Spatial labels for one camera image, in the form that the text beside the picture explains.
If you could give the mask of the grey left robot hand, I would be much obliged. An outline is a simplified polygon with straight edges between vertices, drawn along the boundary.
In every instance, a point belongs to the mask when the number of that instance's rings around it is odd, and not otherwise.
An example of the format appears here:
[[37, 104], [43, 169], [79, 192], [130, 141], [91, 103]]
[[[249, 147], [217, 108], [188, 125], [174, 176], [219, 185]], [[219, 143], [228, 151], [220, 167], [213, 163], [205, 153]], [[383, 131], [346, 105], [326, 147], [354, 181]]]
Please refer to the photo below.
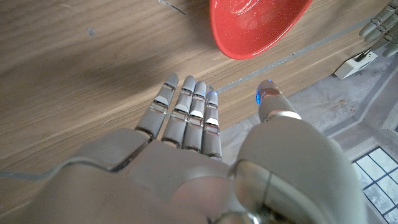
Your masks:
[[397, 0], [391, 0], [359, 32], [367, 43], [376, 41], [370, 51], [385, 47], [384, 57], [397, 53]]

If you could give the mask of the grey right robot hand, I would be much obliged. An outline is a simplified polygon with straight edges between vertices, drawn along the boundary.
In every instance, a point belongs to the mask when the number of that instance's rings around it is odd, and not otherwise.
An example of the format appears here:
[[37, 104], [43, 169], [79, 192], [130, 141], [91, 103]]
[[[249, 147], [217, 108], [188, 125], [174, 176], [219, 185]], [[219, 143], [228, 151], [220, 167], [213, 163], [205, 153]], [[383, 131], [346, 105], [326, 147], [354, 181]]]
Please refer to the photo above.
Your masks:
[[356, 172], [273, 81], [234, 164], [222, 161], [218, 94], [171, 75], [134, 129], [84, 145], [15, 223], [365, 223]]

